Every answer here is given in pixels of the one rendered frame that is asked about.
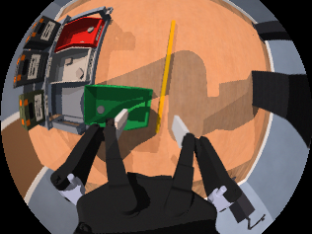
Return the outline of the red open bin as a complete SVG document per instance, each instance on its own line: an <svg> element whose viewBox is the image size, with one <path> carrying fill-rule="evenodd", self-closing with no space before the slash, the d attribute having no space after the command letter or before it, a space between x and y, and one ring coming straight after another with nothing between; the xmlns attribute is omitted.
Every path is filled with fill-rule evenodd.
<svg viewBox="0 0 312 234"><path fill-rule="evenodd" d="M54 53L69 47L97 47L104 24L102 18L83 17L65 25ZM91 33L87 32L92 26L94 30Z"/></svg>

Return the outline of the orange retaining rail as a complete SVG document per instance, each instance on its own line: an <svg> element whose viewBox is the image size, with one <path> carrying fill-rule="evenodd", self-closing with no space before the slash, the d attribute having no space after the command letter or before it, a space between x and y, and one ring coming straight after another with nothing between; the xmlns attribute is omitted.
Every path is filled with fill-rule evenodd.
<svg viewBox="0 0 312 234"><path fill-rule="evenodd" d="M165 91L166 91L166 85L167 85L167 78L168 78L168 72L169 72L172 44L173 44L175 22L176 21L172 20L155 133L159 133L159 128L160 128L160 122L161 122L161 116L162 116L162 110L163 110L163 104L164 104L164 98L165 98Z"/></svg>

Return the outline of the green bin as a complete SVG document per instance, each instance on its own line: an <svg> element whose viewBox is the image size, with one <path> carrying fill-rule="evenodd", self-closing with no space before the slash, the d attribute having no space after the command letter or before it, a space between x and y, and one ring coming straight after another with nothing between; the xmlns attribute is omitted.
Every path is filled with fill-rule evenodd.
<svg viewBox="0 0 312 234"><path fill-rule="evenodd" d="M153 89L148 88L85 85L84 122L89 125L98 123L101 127L105 127L106 118L116 118L123 109L128 109L129 116L123 130L148 127L152 93ZM97 112L98 106L105 107L102 114Z"/></svg>

